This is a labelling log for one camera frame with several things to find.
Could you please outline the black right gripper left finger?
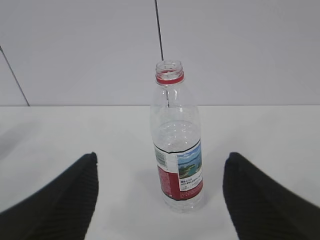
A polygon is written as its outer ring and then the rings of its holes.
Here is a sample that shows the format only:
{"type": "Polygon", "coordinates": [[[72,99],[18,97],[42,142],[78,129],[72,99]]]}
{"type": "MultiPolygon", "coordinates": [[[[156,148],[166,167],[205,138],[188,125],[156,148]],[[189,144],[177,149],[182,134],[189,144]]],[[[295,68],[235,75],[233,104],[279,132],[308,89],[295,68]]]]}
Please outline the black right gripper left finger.
{"type": "Polygon", "coordinates": [[[2,211],[0,238],[83,240],[98,194],[98,157],[87,153],[42,189],[2,211]]]}

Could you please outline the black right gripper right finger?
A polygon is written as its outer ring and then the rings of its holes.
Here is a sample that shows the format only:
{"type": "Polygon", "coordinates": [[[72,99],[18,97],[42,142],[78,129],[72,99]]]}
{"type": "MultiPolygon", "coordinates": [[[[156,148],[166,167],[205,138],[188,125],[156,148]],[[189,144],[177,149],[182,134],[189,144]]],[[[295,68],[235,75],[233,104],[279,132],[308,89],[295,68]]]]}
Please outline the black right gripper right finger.
{"type": "Polygon", "coordinates": [[[222,190],[240,240],[318,240],[320,208],[288,190],[248,159],[232,152],[222,190]]]}

